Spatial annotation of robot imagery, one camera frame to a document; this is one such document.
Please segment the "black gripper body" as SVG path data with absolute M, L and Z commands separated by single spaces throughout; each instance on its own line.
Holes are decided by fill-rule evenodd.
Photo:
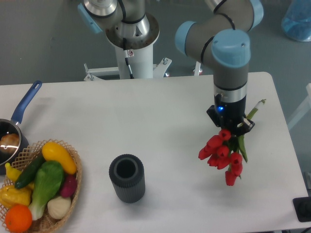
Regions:
M 239 124 L 245 115 L 246 96 L 237 102 L 224 102 L 224 98 L 218 94 L 214 97 L 214 109 L 216 112 L 215 122 L 217 126 Z

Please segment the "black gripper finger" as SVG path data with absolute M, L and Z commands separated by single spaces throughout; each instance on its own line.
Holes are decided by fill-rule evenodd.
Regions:
M 252 120 L 244 117 L 240 125 L 238 125 L 236 129 L 234 130 L 233 134 L 235 136 L 242 136 L 250 132 L 254 126 L 255 126 L 255 123 Z
M 207 109 L 207 114 L 216 127 L 221 127 L 221 115 L 219 114 L 218 108 L 215 105 L 211 105 Z

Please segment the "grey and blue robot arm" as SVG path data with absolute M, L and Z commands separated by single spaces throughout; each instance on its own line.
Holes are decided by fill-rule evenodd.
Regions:
M 213 16 L 200 24 L 184 22 L 175 34 L 175 46 L 213 72 L 214 104 L 207 114 L 220 128 L 241 136 L 254 127 L 245 115 L 248 32 L 263 18 L 258 0 L 208 0 Z M 105 32 L 115 47 L 121 79 L 153 78 L 153 45 L 159 36 L 157 20 L 142 0 L 84 0 L 78 11 L 94 32 Z

